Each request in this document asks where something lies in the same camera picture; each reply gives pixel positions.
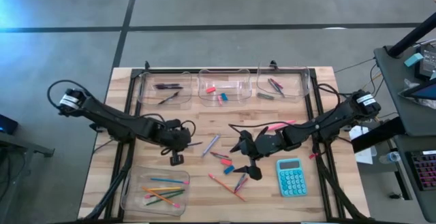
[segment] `calculator display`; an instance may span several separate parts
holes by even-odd
[[[300,162],[298,161],[290,161],[290,162],[283,162],[280,163],[280,169],[284,170],[284,169],[294,169],[300,167]]]

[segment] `plastic container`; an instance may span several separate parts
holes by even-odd
[[[283,88],[279,90],[271,84],[275,81]],[[307,67],[280,67],[275,70],[259,63],[256,80],[257,92],[273,96],[274,99],[283,101],[298,101],[311,90],[310,71]]]
[[[181,74],[141,74],[142,89],[138,89],[138,101],[146,108],[153,109],[190,109],[192,98],[192,75],[189,72]],[[178,84],[182,89],[158,89],[157,84]]]
[[[395,163],[400,161],[400,154],[398,152],[391,152],[386,155],[380,156],[379,161],[383,164]]]
[[[215,87],[215,91],[206,90]],[[224,93],[227,101],[222,100]],[[198,97],[205,106],[243,106],[251,97],[250,71],[240,69],[236,71],[200,70],[198,73]]]
[[[180,216],[184,213],[188,203],[189,185],[173,182],[162,182],[151,180],[152,177],[167,178],[172,180],[182,180],[189,182],[189,174],[184,171],[174,170],[158,170],[140,166],[133,166],[127,175],[126,184],[123,188],[123,196],[121,198],[121,207],[124,210],[149,212],[155,214],[168,214],[172,216]],[[180,208],[160,201],[156,204],[146,205],[148,202],[154,201],[157,198],[145,198],[150,193],[144,191],[142,187],[157,188],[157,187],[182,187],[185,189],[183,194],[170,198],[170,200],[179,204]]]

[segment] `calculator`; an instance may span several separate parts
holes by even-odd
[[[307,195],[305,174],[300,159],[280,159],[276,164],[279,188],[284,197]]]

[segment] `gray concrete floor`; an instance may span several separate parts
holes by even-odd
[[[0,0],[1,27],[119,27],[129,0]],[[140,25],[315,24],[420,22],[433,0],[137,0],[131,20]],[[335,69],[373,56],[411,29],[192,31],[129,33],[121,67],[331,65]],[[426,38],[436,37],[431,33]],[[83,118],[65,118],[46,101],[55,80],[69,78],[98,98],[106,94],[119,33],[0,33],[0,114],[20,123],[18,137],[55,147],[36,157],[9,223],[74,220],[86,180],[95,133]],[[373,63],[337,75],[341,91],[359,89]],[[59,97],[65,86],[53,91]],[[383,85],[381,114],[394,111]],[[393,174],[362,176],[371,216],[425,223],[416,201],[395,201]]]

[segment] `wooden tabletop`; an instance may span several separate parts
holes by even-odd
[[[315,67],[318,83],[326,83],[337,89],[333,68]],[[106,104],[119,110],[124,110],[127,96],[127,87],[131,68],[114,69],[108,89]],[[279,82],[286,82],[289,79],[283,77]],[[310,160],[312,141],[309,138],[302,146],[290,152],[278,152],[258,161],[263,179],[256,181],[249,179],[246,185],[239,191],[247,201],[243,202],[235,195],[226,191],[214,180],[208,177],[208,173],[214,174],[218,179],[230,187],[234,187],[240,178],[240,174],[231,173],[225,175],[223,166],[212,155],[201,158],[203,150],[217,134],[221,134],[219,141],[213,146],[213,150],[220,153],[227,153],[238,141],[239,135],[228,127],[229,123],[238,125],[256,125],[271,121],[297,120],[298,123],[307,121],[305,101],[297,99],[292,102],[270,101],[259,99],[255,96],[258,87],[256,86],[256,75],[252,74],[252,96],[244,106],[228,107],[206,107],[202,105],[198,97],[197,75],[192,75],[192,98],[191,108],[187,110],[158,109],[143,106],[141,114],[158,112],[166,120],[178,118],[192,120],[197,125],[197,131],[192,142],[204,142],[199,146],[187,148],[183,151],[185,163],[172,167],[169,165],[169,156],[161,156],[161,148],[140,140],[136,141],[133,165],[151,167],[165,170],[183,170],[189,173],[191,184],[189,186],[189,203],[186,211],[179,217],[168,215],[156,215],[145,212],[126,211],[124,221],[140,222],[260,222],[260,221],[325,221],[324,208],[320,192],[315,160]],[[137,99],[138,88],[136,87],[134,101]],[[312,106],[315,108],[313,92]],[[321,91],[322,104],[325,111],[331,110],[337,104],[335,95]],[[248,129],[254,136],[262,128]],[[95,146],[108,141],[107,134],[99,134]],[[362,182],[360,180],[356,159],[352,145],[342,140],[332,144],[332,151],[336,163],[339,183],[345,194],[352,203],[369,216],[367,201],[364,195]],[[113,142],[99,149],[92,158],[87,183],[84,188],[83,199],[80,206],[79,217],[84,217],[94,208],[103,194],[108,189],[116,142]],[[249,164],[246,156],[240,153],[232,153],[231,158],[236,168]],[[305,173],[307,183],[307,196],[304,197],[281,197],[277,182],[275,164],[279,159],[299,158]],[[333,215],[337,217],[334,195],[329,188],[330,203]],[[113,214],[116,214],[119,205],[121,188],[115,197]]]

